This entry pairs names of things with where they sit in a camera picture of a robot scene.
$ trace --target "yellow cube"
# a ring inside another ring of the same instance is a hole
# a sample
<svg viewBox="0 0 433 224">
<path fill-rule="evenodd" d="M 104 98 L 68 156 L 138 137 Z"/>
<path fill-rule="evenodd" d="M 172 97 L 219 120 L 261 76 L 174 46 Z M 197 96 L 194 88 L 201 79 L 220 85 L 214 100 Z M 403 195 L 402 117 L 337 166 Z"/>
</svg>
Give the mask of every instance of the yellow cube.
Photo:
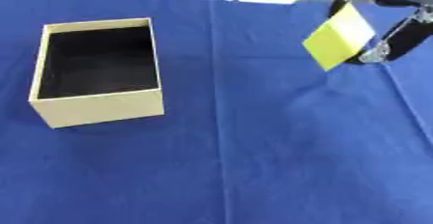
<svg viewBox="0 0 433 224">
<path fill-rule="evenodd" d="M 303 46 L 324 70 L 356 55 L 375 36 L 373 28 L 352 4 L 347 4 L 314 31 Z"/>
</svg>

